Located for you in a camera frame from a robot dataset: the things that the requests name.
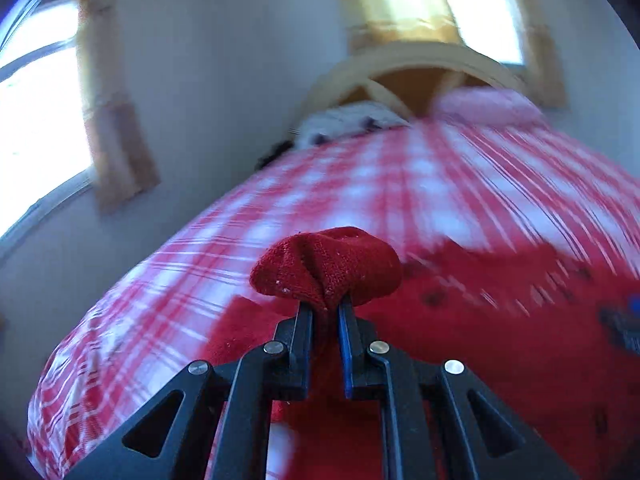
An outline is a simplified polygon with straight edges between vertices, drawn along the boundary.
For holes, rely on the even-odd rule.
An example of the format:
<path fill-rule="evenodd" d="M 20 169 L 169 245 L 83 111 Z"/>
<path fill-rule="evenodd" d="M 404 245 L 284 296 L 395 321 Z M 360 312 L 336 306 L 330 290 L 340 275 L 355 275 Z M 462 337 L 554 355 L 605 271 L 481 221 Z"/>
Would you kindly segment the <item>yellow curtain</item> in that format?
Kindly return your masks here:
<path fill-rule="evenodd" d="M 564 108 L 567 95 L 561 60 L 539 0 L 514 0 L 514 3 L 528 95 L 541 107 Z"/>
<path fill-rule="evenodd" d="M 341 0 L 349 51 L 396 41 L 462 44 L 447 0 Z"/>

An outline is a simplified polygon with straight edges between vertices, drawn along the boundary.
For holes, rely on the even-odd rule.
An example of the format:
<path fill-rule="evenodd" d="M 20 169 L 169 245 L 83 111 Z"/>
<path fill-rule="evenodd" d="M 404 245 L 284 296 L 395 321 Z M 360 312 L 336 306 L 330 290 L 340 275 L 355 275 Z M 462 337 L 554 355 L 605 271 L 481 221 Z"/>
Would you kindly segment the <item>pink pillow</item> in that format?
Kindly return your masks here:
<path fill-rule="evenodd" d="M 502 127 L 543 122 L 544 113 L 520 92 L 491 87 L 460 87 L 438 96 L 434 116 L 471 124 Z"/>

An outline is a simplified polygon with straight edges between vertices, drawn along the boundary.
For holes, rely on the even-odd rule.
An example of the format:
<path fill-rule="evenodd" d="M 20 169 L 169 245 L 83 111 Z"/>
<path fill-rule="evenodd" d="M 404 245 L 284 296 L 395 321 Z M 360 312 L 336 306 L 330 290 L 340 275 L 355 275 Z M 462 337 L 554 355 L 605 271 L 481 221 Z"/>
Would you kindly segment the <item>yellow curtain centre right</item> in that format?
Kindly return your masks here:
<path fill-rule="evenodd" d="M 528 95 L 541 107 L 564 108 L 567 95 L 561 60 L 539 0 L 514 0 L 514 3 Z"/>

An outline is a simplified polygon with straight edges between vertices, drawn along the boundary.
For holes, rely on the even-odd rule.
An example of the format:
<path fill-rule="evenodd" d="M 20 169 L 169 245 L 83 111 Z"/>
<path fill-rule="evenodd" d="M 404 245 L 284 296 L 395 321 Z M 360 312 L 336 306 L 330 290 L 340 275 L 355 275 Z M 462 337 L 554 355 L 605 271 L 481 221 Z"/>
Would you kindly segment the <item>yellow curtain side window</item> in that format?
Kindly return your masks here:
<path fill-rule="evenodd" d="M 107 214 L 160 183 L 130 98 L 122 60 L 116 0 L 78 0 L 76 55 L 91 181 Z"/>

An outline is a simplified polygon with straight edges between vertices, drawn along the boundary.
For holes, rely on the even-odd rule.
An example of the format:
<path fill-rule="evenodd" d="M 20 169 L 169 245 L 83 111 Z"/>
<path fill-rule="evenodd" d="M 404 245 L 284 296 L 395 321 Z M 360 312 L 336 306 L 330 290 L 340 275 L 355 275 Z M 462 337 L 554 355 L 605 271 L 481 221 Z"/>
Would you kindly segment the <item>red knitted sweater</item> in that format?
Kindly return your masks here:
<path fill-rule="evenodd" d="M 381 477 L 376 408 L 342 393 L 334 313 L 349 288 L 385 341 L 424 362 L 462 361 L 582 478 L 608 478 L 639 454 L 639 359 L 601 320 L 638 292 L 627 274 L 548 244 L 473 252 L 447 242 L 400 261 L 382 240 L 336 228 L 273 245 L 250 284 L 266 301 L 231 300 L 203 351 L 213 364 L 264 342 L 299 299 L 319 313 L 310 397 L 272 416 L 293 434 L 285 478 Z"/>

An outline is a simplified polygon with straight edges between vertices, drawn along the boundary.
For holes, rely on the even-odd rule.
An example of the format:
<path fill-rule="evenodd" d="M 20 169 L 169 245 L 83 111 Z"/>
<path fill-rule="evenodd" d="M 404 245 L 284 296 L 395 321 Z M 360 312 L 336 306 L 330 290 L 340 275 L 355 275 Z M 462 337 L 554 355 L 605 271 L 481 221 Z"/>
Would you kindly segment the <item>red white plaid bedspread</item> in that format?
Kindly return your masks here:
<path fill-rule="evenodd" d="M 283 237 L 356 226 L 398 255 L 453 240 L 518 252 L 547 242 L 639 272 L 639 182 L 543 126 L 422 120 L 287 154 L 131 269 L 56 346 L 28 404 L 27 444 L 58 479 L 193 360 L 254 262 Z"/>

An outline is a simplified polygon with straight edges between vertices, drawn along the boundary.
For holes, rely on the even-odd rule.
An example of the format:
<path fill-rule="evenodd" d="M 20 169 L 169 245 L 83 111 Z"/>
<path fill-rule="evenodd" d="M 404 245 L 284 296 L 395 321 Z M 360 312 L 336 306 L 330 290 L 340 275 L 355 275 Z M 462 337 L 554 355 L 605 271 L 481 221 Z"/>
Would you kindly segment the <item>cream wooden headboard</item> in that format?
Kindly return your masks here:
<path fill-rule="evenodd" d="M 333 66 L 311 86 L 296 113 L 302 120 L 328 108 L 375 101 L 410 119 L 438 96 L 460 87 L 524 91 L 512 70 L 468 47 L 441 42 L 392 42 Z"/>

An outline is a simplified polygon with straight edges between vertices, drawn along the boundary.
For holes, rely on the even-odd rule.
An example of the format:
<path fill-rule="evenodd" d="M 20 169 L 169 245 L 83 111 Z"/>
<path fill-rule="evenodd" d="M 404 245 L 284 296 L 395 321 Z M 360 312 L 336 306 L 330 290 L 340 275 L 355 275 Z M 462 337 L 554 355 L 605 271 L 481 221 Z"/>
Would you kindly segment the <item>centre window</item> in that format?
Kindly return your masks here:
<path fill-rule="evenodd" d="M 502 64 L 523 66 L 513 0 L 447 0 L 467 47 Z"/>

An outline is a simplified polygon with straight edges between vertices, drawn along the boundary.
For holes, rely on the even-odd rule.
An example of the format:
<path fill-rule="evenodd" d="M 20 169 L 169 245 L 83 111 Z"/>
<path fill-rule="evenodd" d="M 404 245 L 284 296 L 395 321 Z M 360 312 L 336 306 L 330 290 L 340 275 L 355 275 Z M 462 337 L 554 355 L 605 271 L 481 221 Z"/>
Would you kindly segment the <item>yellow curtain centre left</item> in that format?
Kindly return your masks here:
<path fill-rule="evenodd" d="M 341 0 L 349 51 L 396 41 L 462 44 L 447 0 Z"/>

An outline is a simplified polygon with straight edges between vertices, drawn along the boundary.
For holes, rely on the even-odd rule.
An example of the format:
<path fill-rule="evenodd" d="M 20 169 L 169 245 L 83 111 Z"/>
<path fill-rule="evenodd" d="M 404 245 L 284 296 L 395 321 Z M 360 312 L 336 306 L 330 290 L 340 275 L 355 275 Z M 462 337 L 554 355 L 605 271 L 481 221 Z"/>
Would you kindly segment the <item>white black patterned pillow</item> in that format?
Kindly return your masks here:
<path fill-rule="evenodd" d="M 304 118 L 294 129 L 293 143 L 296 150 L 302 150 L 358 134 L 408 125 L 407 119 L 381 103 L 350 103 Z"/>

